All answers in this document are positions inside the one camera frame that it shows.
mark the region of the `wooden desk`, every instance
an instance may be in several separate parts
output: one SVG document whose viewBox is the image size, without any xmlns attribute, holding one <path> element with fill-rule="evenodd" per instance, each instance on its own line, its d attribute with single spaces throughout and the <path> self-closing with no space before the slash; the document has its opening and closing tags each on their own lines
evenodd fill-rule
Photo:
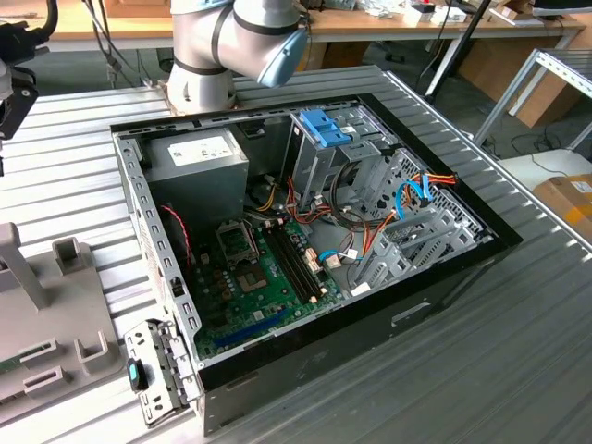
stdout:
<svg viewBox="0 0 592 444">
<path fill-rule="evenodd" d="M 46 5 L 44 0 L 4 0 L 0 6 L 0 18 L 3 15 L 37 12 L 38 19 L 28 19 L 32 27 L 41 26 L 44 22 Z M 312 11 L 313 27 L 311 42 L 316 45 L 313 57 L 306 63 L 307 68 L 321 68 L 326 43 L 336 42 L 375 42 L 435 39 L 439 26 L 421 23 L 418 26 L 405 24 L 401 16 L 393 18 L 375 18 L 363 11 L 325 10 Z M 450 63 L 452 53 L 456 49 L 461 34 L 466 30 L 468 22 L 448 24 L 442 32 L 443 39 L 452 40 L 444 55 L 443 63 L 436 73 L 427 93 L 431 93 L 442 72 Z M 109 28 L 112 38 L 119 49 L 143 49 L 172 47 L 171 18 L 110 18 Z M 474 39 L 513 39 L 524 37 L 561 36 L 557 48 L 563 49 L 584 28 L 572 18 L 566 18 L 562 25 L 550 23 L 547 26 L 517 28 L 503 20 L 482 21 Z M 59 1 L 59 22 L 57 29 L 48 44 L 50 50 L 58 51 L 94 51 L 97 49 L 94 40 L 91 20 L 85 6 L 80 0 Z"/>
</svg>

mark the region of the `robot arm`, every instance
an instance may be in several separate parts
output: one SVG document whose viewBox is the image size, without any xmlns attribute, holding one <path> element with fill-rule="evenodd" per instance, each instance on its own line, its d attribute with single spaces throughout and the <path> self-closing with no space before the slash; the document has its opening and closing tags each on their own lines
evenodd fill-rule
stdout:
<svg viewBox="0 0 592 444">
<path fill-rule="evenodd" d="M 35 103 L 34 74 L 18 64 L 47 52 L 40 48 L 56 30 L 57 2 L 47 0 L 47 20 L 27 30 L 27 22 L 0 25 L 0 141 L 11 139 Z"/>
<path fill-rule="evenodd" d="M 170 103 L 195 114 L 232 106 L 230 69 L 264 86 L 292 76 L 306 46 L 292 0 L 173 0 L 175 65 Z"/>
<path fill-rule="evenodd" d="M 47 0 L 47 21 L 0 26 L 0 141 L 11 139 L 37 99 L 34 74 L 16 65 L 56 30 L 57 3 Z M 292 0 L 173 0 L 175 66 L 167 86 L 170 103 L 185 114 L 234 104 L 229 69 L 268 87 L 283 85 L 304 53 L 306 32 Z"/>
</svg>

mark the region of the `green circuit board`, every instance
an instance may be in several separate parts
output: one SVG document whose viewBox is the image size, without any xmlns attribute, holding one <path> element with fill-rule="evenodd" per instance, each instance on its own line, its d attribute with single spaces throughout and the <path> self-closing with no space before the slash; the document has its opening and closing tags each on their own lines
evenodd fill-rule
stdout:
<svg viewBox="0 0 592 444">
<path fill-rule="evenodd" d="M 303 254 L 307 244 L 299 225 L 290 221 L 282 230 L 294 248 Z M 260 253 L 258 261 L 237 267 L 228 267 L 215 236 L 208 239 L 211 241 L 200 246 L 202 252 L 208 252 L 208 257 L 201 263 L 202 258 L 198 260 L 199 268 L 195 270 L 191 289 L 203 322 L 202 329 L 194 337 L 198 354 L 203 359 L 321 312 L 342 300 L 337 284 L 324 272 L 311 274 L 319 287 L 326 290 L 323 296 L 316 302 L 300 300 L 265 240 L 262 228 L 253 231 L 253 240 Z M 241 239 L 232 241 L 244 242 Z M 245 285 L 253 290 L 244 291 Z"/>
</svg>

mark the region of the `metal table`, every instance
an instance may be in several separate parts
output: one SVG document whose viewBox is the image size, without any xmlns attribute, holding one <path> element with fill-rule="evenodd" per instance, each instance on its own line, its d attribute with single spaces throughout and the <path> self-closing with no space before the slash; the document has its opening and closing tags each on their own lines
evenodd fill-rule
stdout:
<svg viewBox="0 0 592 444">
<path fill-rule="evenodd" d="M 401 81 L 378 68 L 306 72 L 252 105 L 374 93 L 524 237 L 447 312 L 207 440 L 188 412 L 146 430 L 124 373 L 0 430 L 0 442 L 584 442 L 592 436 L 592 248 Z M 45 97 L 5 145 L 0 220 L 25 254 L 92 245 L 118 335 L 157 315 L 108 125 L 167 116 L 147 89 Z"/>
<path fill-rule="evenodd" d="M 476 133 L 474 139 L 476 145 L 481 146 L 485 141 L 491 128 L 500 120 L 500 117 L 506 111 L 510 100 L 518 93 L 524 82 L 530 78 L 530 75 L 537 66 L 540 66 L 539 71 L 526 86 L 516 104 L 510 110 L 512 116 L 515 116 L 520 111 L 547 71 L 565 80 L 580 91 L 580 93 L 592 98 L 592 50 L 535 49 L 528 59 L 526 59 L 526 62 L 520 71 L 518 71 L 518 74 L 516 74 L 516 77 L 514 77 L 506 92 L 499 99 L 498 104 L 493 108 L 486 121 Z M 592 132 L 592 122 L 570 143 L 567 149 L 573 151 L 590 132 Z"/>
</svg>

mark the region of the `sticker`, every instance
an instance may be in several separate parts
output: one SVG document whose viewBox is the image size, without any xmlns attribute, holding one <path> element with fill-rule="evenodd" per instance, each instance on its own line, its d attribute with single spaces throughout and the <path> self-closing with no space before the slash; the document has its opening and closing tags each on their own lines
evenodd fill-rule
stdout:
<svg viewBox="0 0 592 444">
<path fill-rule="evenodd" d="M 366 293 L 370 290 L 370 286 L 367 282 L 357 286 L 355 289 L 351 291 L 351 296 L 360 296 L 362 293 Z"/>
<path fill-rule="evenodd" d="M 168 152 L 177 167 L 233 155 L 228 143 L 222 136 L 199 141 L 173 143 L 168 147 Z"/>
<path fill-rule="evenodd" d="M 580 192 L 592 192 L 592 186 L 588 182 L 576 181 L 572 182 L 572 185 Z"/>
<path fill-rule="evenodd" d="M 343 128 L 339 128 L 339 129 L 344 134 L 352 134 L 353 132 L 356 132 L 354 127 L 343 127 Z"/>
<path fill-rule="evenodd" d="M 353 260 L 355 260 L 355 259 L 357 259 L 357 258 L 358 258 L 358 251 L 357 251 L 357 250 L 354 250 L 353 248 L 350 248 L 350 249 L 347 251 L 347 253 L 346 253 L 346 254 L 348 255 L 348 257 L 349 257 L 350 259 L 353 259 Z"/>
</svg>

